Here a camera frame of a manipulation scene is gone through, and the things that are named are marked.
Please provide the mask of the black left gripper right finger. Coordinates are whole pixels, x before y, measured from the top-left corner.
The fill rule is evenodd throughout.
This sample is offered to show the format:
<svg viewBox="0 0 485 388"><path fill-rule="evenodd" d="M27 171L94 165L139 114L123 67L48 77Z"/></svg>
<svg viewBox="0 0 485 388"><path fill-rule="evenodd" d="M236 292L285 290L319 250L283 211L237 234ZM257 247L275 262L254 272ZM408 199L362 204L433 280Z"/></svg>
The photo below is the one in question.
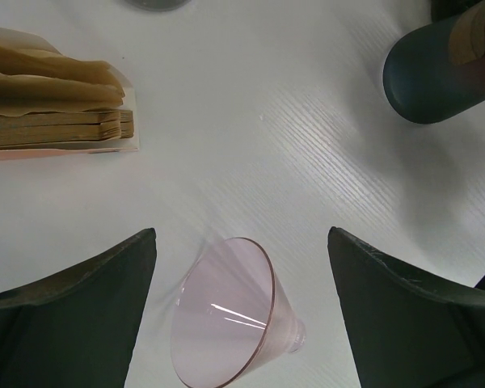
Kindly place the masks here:
<svg viewBox="0 0 485 388"><path fill-rule="evenodd" d="M485 275L468 287L330 229L327 249L363 387L485 387Z"/></svg>

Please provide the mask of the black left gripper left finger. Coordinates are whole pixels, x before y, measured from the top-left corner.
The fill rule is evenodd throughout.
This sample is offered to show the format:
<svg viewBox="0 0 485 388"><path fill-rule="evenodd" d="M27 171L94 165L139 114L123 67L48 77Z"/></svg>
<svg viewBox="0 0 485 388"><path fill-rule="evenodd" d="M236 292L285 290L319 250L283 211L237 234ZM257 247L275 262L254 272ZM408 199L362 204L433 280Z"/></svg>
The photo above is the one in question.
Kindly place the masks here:
<svg viewBox="0 0 485 388"><path fill-rule="evenodd" d="M157 259L144 229L0 293L0 387L122 387Z"/></svg>

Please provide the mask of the pink glass dripper cone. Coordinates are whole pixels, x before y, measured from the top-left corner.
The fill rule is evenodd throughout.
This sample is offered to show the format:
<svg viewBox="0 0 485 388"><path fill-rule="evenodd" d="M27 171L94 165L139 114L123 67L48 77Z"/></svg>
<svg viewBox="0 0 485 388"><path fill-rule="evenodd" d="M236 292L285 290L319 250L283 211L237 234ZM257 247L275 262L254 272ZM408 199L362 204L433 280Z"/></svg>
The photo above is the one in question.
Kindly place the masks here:
<svg viewBox="0 0 485 388"><path fill-rule="evenodd" d="M179 287L171 361L186 387L226 387L305 342L267 252L249 238L209 244Z"/></svg>

